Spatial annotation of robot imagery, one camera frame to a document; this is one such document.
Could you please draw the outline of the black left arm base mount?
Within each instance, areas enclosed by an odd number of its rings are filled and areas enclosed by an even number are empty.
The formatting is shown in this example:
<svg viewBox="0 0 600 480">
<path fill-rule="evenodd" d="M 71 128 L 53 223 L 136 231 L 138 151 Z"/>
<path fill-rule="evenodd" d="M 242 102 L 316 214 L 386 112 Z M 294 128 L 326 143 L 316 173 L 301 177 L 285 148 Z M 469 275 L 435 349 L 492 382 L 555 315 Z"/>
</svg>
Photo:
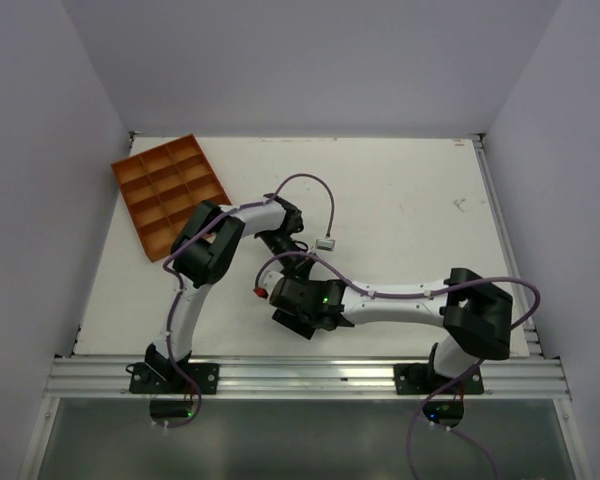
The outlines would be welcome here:
<svg viewBox="0 0 600 480">
<path fill-rule="evenodd" d="M 193 380 L 201 394 L 214 395 L 220 378 L 217 363 L 189 362 L 189 357 L 177 363 Z M 147 351 L 142 361 L 128 364 L 125 372 L 131 376 L 129 392 L 132 394 L 195 394 L 196 390 L 171 364 L 167 357 Z"/>
</svg>

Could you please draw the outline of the black striped underwear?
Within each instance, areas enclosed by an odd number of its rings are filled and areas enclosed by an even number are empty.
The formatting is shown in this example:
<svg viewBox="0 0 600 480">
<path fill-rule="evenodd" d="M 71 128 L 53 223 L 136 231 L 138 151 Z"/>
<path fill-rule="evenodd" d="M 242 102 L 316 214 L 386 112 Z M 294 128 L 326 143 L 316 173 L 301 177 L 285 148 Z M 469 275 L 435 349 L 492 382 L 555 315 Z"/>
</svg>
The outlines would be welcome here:
<svg viewBox="0 0 600 480">
<path fill-rule="evenodd" d="M 309 278 L 315 261 L 300 256 L 299 251 L 294 256 L 280 255 L 277 261 L 282 266 L 283 279 L 274 287 L 269 299 L 269 304 L 275 308 L 272 319 L 310 340 L 317 329 L 318 283 Z"/>
</svg>

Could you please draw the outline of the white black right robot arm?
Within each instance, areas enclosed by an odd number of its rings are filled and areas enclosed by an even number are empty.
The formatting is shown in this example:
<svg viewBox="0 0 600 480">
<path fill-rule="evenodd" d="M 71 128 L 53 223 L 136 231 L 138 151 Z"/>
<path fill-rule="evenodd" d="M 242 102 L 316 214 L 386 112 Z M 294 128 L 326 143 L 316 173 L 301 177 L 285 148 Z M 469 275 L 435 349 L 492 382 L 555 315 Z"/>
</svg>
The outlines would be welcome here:
<svg viewBox="0 0 600 480">
<path fill-rule="evenodd" d="M 370 323 L 421 324 L 445 330 L 431 349 L 425 379 L 448 392 L 479 360 L 510 356 L 512 296 L 475 272 L 454 268 L 446 279 L 415 285 L 311 280 L 268 270 L 254 289 L 274 308 L 273 319 L 310 339 Z"/>
</svg>

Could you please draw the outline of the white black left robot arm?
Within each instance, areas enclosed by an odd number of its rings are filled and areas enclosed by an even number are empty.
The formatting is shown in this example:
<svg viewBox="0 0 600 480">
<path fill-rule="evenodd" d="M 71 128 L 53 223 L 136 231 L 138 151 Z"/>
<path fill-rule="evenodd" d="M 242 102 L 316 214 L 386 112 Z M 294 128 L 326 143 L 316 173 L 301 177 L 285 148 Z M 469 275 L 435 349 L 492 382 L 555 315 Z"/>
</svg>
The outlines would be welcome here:
<svg viewBox="0 0 600 480">
<path fill-rule="evenodd" d="M 271 194 L 243 206 L 207 200 L 196 207 L 164 264 L 178 280 L 178 290 L 159 337 L 145 353 L 155 384 L 173 393 L 187 383 L 184 363 L 191 355 L 202 306 L 211 287 L 227 273 L 240 241 L 259 238 L 274 255 L 299 252 L 292 236 L 303 229 L 301 210 Z"/>
</svg>

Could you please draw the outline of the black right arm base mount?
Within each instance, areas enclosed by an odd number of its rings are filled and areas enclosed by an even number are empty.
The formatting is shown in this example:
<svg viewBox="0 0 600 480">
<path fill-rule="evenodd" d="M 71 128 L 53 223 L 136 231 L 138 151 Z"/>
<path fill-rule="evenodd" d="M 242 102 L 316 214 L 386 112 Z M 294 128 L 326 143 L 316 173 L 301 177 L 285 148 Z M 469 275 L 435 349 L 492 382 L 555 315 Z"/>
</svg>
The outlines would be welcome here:
<svg viewBox="0 0 600 480">
<path fill-rule="evenodd" d="M 482 361 L 474 361 L 459 374 L 445 377 L 433 370 L 432 362 L 409 362 L 393 365 L 393 382 L 398 395 L 430 395 L 444 387 L 440 395 L 468 394 L 481 395 L 484 384 L 480 367 Z"/>
</svg>

